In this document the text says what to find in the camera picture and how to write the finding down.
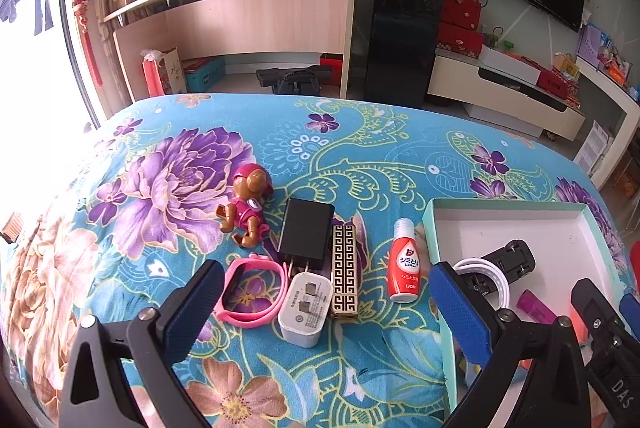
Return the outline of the purple usb stick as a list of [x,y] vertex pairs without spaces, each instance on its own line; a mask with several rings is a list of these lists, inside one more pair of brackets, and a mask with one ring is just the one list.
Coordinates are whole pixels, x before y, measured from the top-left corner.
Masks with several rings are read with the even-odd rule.
[[522,292],[516,307],[539,324],[550,325],[556,318],[556,314],[529,289]]

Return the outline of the red gift bag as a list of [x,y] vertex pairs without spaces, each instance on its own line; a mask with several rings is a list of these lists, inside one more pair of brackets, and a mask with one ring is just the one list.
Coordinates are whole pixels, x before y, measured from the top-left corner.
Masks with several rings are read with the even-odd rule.
[[446,24],[478,31],[482,5],[478,0],[444,0],[440,20]]

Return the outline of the black phone holder clip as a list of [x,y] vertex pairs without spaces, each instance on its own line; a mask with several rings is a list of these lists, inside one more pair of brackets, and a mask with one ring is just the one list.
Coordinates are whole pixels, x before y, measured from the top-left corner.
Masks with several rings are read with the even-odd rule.
[[509,304],[510,285],[536,268],[536,261],[525,240],[511,240],[480,258],[457,262],[454,270],[470,289],[487,296],[496,292],[500,304]]

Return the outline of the black power adapter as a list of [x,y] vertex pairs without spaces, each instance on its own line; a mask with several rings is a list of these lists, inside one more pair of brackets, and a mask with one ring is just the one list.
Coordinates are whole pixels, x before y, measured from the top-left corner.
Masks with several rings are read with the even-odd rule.
[[278,253],[294,266],[321,270],[326,262],[334,206],[289,198],[279,238]]

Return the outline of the pink wristband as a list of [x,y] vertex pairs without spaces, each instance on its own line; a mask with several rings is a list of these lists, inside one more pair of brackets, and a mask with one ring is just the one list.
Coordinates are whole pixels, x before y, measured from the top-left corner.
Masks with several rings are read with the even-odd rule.
[[219,322],[256,328],[276,318],[288,292],[288,266],[269,256],[249,254],[232,261],[224,291],[214,307]]

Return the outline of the white flat box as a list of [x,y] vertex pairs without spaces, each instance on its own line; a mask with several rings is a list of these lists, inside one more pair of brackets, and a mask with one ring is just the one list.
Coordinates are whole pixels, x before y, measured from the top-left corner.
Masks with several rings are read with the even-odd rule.
[[518,78],[521,82],[536,86],[540,70],[527,64],[519,58],[497,51],[482,45],[478,59],[486,67],[498,72]]

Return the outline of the white power adapter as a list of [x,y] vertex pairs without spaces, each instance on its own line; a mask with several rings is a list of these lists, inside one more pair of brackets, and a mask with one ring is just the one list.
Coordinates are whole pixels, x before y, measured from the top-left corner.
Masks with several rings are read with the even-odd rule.
[[321,274],[300,272],[292,278],[278,314],[286,342],[302,348],[318,344],[332,301],[331,281]]

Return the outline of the teal white shallow box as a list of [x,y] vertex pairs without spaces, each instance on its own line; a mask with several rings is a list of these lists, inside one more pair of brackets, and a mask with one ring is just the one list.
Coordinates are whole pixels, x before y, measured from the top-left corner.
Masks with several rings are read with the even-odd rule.
[[593,396],[632,423],[639,345],[586,205],[438,198],[423,224],[448,426],[587,427]]

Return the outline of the gold black patterned lighter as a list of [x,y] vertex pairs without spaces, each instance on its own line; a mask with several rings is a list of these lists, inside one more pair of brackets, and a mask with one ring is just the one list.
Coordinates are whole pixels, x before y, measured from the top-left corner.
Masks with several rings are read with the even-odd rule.
[[336,224],[332,232],[332,302],[334,318],[356,318],[359,307],[358,252],[352,224]]

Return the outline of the red white small bottle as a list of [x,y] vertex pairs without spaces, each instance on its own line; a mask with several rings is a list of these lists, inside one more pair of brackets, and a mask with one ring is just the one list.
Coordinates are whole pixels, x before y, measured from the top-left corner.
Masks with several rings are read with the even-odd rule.
[[394,224],[393,243],[387,263],[388,298],[410,304],[420,295],[421,261],[416,247],[413,222],[399,218]]

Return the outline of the white tv stand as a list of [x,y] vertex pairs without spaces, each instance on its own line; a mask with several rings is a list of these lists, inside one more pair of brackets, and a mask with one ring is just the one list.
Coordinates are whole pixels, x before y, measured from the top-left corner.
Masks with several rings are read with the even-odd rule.
[[508,116],[525,128],[548,130],[573,141],[585,121],[580,110],[538,87],[491,70],[480,61],[437,50],[427,93]]

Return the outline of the red box under desk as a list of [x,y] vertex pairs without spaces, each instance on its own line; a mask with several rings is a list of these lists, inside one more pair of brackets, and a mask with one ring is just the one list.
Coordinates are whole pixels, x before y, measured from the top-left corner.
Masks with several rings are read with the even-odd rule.
[[342,79],[343,57],[339,54],[323,53],[320,55],[319,64],[330,70],[328,78],[322,79],[322,84],[339,86]]

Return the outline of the pink dog toy figure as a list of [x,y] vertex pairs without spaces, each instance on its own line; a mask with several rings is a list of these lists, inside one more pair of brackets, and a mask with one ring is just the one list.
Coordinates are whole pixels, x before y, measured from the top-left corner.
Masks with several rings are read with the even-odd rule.
[[264,203],[272,193],[271,177],[262,165],[242,165],[232,177],[230,202],[216,210],[221,232],[231,233],[239,247],[254,249],[270,230],[264,218]]

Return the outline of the red white paper bag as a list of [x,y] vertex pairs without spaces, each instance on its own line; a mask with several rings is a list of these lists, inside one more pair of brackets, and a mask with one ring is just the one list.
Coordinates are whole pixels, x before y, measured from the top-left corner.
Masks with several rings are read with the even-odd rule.
[[143,77],[150,96],[186,93],[186,77],[177,48],[167,51],[145,49],[141,56]]

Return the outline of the black water dispenser cabinet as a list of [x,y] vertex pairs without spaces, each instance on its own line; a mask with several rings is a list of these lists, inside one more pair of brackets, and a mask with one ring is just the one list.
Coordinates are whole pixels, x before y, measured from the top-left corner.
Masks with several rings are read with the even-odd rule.
[[373,0],[363,96],[419,108],[435,63],[444,0]]

